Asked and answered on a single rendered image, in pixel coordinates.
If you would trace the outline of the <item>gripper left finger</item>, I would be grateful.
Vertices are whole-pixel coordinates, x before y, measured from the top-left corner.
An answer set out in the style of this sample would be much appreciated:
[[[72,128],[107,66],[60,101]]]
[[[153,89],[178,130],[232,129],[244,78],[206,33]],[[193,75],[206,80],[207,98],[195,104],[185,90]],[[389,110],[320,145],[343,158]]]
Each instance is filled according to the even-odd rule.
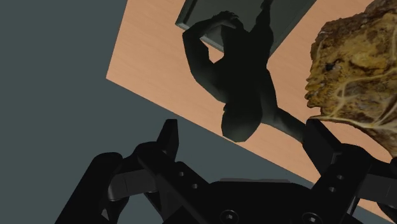
[[[178,122],[168,119],[156,141],[139,144],[124,158],[94,157],[55,224],[118,224],[133,195],[143,194],[162,224],[214,224],[209,184],[175,160]]]

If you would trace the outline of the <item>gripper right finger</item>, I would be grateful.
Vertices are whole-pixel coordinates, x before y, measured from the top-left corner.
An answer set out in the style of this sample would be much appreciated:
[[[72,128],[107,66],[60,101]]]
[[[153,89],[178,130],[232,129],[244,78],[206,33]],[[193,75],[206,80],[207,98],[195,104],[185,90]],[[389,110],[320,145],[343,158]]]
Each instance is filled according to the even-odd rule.
[[[302,210],[302,224],[362,224],[353,217],[361,199],[376,202],[397,224],[397,157],[380,161],[341,143],[319,120],[305,124],[302,146],[320,173]]]

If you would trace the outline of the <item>brown yellow lumpy rock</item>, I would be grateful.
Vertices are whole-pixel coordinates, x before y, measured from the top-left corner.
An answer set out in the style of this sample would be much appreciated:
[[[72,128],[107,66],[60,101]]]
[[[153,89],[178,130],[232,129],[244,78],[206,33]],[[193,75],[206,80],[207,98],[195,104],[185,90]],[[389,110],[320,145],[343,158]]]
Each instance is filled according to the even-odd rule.
[[[397,0],[326,22],[305,86],[316,119],[356,127],[397,157]]]

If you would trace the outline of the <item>dark human figure statue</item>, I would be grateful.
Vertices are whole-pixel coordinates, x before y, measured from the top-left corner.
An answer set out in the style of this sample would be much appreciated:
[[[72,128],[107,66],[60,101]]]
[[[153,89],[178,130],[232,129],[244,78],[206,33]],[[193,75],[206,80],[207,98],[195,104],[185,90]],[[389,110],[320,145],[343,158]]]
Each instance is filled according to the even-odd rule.
[[[192,76],[217,101],[224,103],[222,135],[236,143],[247,141],[260,124],[303,141],[305,124],[277,105],[267,69],[274,42],[270,28],[272,1],[263,0],[251,31],[245,30],[238,15],[222,11],[195,23],[182,35]],[[224,55],[212,62],[201,38],[217,27],[221,29]]]

